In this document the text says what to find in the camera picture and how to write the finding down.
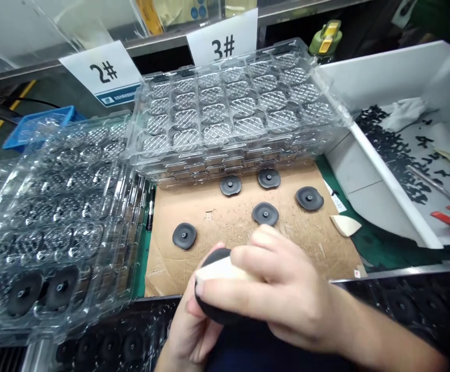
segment brown cardboard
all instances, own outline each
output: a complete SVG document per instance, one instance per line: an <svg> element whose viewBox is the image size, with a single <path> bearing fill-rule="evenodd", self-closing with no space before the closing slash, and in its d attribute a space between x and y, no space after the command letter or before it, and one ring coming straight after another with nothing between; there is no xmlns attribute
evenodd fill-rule
<svg viewBox="0 0 450 372"><path fill-rule="evenodd" d="M306 251L323 277L330 280L353 278L362 265L350 238L342 237L330 216L338 214L318 167L296 166L280 171L277 189L265 190L256 173L241 176L242 191L227 197L220 180L200 185L158 189L152 237L146 271L145 296L182 294L196 266L220 240L233 248L246 244L257 228L252 210L260 202L276 207L280 219L276 228ZM324 198L317 212L307 212L296 201L298 189L313 186ZM193 247L184 251L172 242L178 224L188 222L197 229Z"/></svg>

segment person's wrist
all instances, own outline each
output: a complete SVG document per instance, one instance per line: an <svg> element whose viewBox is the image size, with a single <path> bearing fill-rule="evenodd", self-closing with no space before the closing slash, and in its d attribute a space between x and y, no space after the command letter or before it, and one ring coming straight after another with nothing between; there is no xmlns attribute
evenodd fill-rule
<svg viewBox="0 0 450 372"><path fill-rule="evenodd" d="M338 327L335 352L364 366L378 365L380 340L366 316L366 306L344 289L332 288Z"/></svg>

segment white cloth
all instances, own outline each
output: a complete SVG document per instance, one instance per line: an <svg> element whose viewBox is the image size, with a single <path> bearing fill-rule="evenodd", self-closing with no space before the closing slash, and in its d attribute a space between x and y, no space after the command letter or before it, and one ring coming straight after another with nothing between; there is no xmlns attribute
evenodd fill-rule
<svg viewBox="0 0 450 372"><path fill-rule="evenodd" d="M379 125L390 132L398 132L418 120L428 110L428 102L421 97L406 98L381 109L390 113L390 116Z"/></svg>

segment blue crate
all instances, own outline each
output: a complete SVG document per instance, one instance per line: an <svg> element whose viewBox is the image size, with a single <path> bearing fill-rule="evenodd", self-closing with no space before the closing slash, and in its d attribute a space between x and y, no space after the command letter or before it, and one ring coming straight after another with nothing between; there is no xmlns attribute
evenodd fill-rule
<svg viewBox="0 0 450 372"><path fill-rule="evenodd" d="M75 106L66 106L59 109L55 108L54 110L25 115L4 142L3 149L13 149L18 152L23 152L33 138L33 133L37 127L37 120L55 116L60 119L58 120L60 127L64 127L72 121L85 120L85 117L76 111Z"/></svg>

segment white label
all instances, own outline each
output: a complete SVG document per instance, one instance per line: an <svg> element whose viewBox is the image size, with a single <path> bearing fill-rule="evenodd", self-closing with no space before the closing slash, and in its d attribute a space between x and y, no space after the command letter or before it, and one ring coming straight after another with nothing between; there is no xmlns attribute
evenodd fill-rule
<svg viewBox="0 0 450 372"><path fill-rule="evenodd" d="M257 8L187 35L195 66L256 50Z"/></svg>
<svg viewBox="0 0 450 372"><path fill-rule="evenodd" d="M347 210L347 208L345 207L344 203L342 203L342 201L338 198L338 196L333 193L332 188L326 181L324 181L324 184L327 186L328 192L332 196L333 203L335 203L335 207L337 207L338 213L345 212Z"/></svg>
<svg viewBox="0 0 450 372"><path fill-rule="evenodd" d="M133 101L141 74L121 41L59 60L106 107Z"/></svg>

